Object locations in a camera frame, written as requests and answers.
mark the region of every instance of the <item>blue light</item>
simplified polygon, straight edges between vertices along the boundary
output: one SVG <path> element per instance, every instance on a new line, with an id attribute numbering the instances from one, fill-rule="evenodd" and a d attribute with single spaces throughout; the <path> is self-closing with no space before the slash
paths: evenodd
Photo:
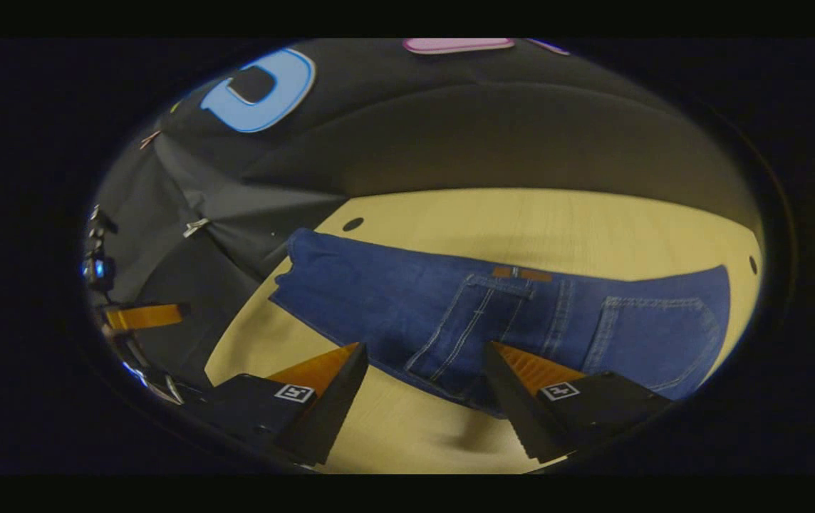
<path id="1" fill-rule="evenodd" d="M 128 366 L 128 363 L 125 363 L 125 361 L 123 361 L 123 367 L 125 367 L 127 371 L 130 371 L 130 373 L 134 374 L 134 376 L 138 378 L 141 384 L 143 384 L 145 388 L 147 388 L 147 381 L 145 380 L 144 374 L 142 374 L 140 370 L 135 370 L 131 368 L 130 366 Z"/>

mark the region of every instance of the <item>blue logo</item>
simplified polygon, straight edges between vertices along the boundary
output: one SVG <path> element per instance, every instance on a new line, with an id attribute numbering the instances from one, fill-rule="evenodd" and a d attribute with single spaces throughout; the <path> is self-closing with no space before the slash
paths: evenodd
<path id="1" fill-rule="evenodd" d="M 268 96 L 252 103 L 232 87 L 233 78 L 216 85 L 200 103 L 219 120 L 242 133 L 255 133 L 274 125 L 290 114 L 306 97 L 316 80 L 316 64 L 296 50 L 283 49 L 240 68 L 260 68 L 274 77 Z"/>

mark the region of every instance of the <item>brown leather patch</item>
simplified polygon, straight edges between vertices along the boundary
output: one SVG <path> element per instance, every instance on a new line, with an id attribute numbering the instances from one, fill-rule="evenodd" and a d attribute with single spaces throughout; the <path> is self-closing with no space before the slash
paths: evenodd
<path id="1" fill-rule="evenodd" d="M 550 275 L 550 273 L 542 273 L 540 271 L 531 271 L 528 269 L 522 269 L 519 271 L 519 277 L 522 279 L 532 279 L 534 281 L 554 281 L 554 277 Z"/>
<path id="2" fill-rule="evenodd" d="M 512 277 L 511 267 L 495 267 L 493 277 Z"/>

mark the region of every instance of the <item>jeans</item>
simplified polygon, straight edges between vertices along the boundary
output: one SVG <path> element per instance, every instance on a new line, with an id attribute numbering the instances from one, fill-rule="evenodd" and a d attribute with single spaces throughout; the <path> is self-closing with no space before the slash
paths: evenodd
<path id="1" fill-rule="evenodd" d="M 300 229 L 270 300 L 339 346 L 437 397 L 504 418 L 482 375 L 501 341 L 586 374 L 615 371 L 671 400 L 717 358 L 723 266 L 621 281 L 378 246 Z"/>

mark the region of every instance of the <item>light wood surface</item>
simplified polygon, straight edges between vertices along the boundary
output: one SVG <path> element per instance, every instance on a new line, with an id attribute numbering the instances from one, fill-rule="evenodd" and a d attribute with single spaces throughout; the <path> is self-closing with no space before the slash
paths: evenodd
<path id="1" fill-rule="evenodd" d="M 364 223 L 343 231 L 356 217 Z M 765 265 L 753 233 L 740 224 L 676 204 L 598 192 L 462 189 L 368 196 L 342 205 L 316 231 L 607 279 L 654 279 L 724 264 L 730 322 L 712 371 L 743 332 Z M 205 368 L 212 383 L 238 373 L 268 376 L 336 347 L 268 300 L 277 288 L 274 277 L 290 267 L 285 259 L 229 325 Z M 327 463 L 316 469 L 521 473 L 551 463 L 529 459 L 509 421 L 453 405 L 370 367 Z"/>

